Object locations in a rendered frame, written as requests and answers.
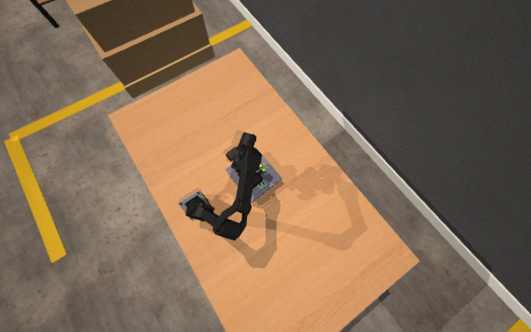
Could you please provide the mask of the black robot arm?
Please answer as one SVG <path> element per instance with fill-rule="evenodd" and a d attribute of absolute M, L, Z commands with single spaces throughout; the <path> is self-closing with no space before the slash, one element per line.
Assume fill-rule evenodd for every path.
<path fill-rule="evenodd" d="M 254 174 L 259 169 L 262 159 L 262 154 L 254 148 L 255 141 L 256 135 L 243 132 L 238 145 L 239 150 L 232 156 L 233 163 L 231 164 L 231 168 L 241 170 L 241 173 L 236 199 L 231 207 L 222 211 L 219 216 L 213 213 L 215 209 L 214 207 L 205 204 L 199 196 L 195 196 L 185 203 L 187 206 L 185 216 L 206 221 L 213 226 L 212 230 L 218 236 L 233 241 L 236 241 L 236 239 L 241 236 L 247 225 L 247 216 L 252 209 L 251 198 L 254 186 Z M 202 205 L 202 201 L 204 205 Z M 231 216 L 236 211 L 242 213 L 242 221 L 240 223 L 227 219 L 227 217 Z M 211 213 L 217 216 L 214 216 Z"/>

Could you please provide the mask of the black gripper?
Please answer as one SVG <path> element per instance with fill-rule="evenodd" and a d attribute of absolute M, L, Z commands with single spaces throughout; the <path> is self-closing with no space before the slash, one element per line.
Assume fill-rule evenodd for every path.
<path fill-rule="evenodd" d="M 233 156 L 233 154 L 234 154 L 235 152 L 237 152 L 238 150 L 239 150 L 239 148 L 238 148 L 238 147 L 235 147 L 235 148 L 231 149 L 229 152 L 227 152 L 226 157 L 229 159 L 230 162 L 232 161 L 232 156 Z M 261 176 L 258 172 L 256 172 L 256 173 L 254 174 L 254 186 L 253 186 L 253 189 L 254 189 L 257 185 L 259 185 L 262 181 L 263 181 L 262 176 Z"/>

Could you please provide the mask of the grey switch panel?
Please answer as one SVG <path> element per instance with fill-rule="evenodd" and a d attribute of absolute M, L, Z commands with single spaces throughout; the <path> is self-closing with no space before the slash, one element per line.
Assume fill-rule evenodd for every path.
<path fill-rule="evenodd" d="M 231 168 L 231 166 L 226 169 L 226 172 L 238 185 L 240 179 L 240 172 L 238 172 L 236 169 Z M 263 155 L 260 167 L 256 172 L 258 172 L 262 176 L 263 181 L 253 189 L 251 203 L 253 203 L 259 196 L 261 196 L 263 193 L 265 193 L 268 189 L 270 189 L 273 185 L 275 185 L 282 179 L 282 177 L 277 173 L 277 171 L 271 166 L 271 164 L 266 160 Z"/>

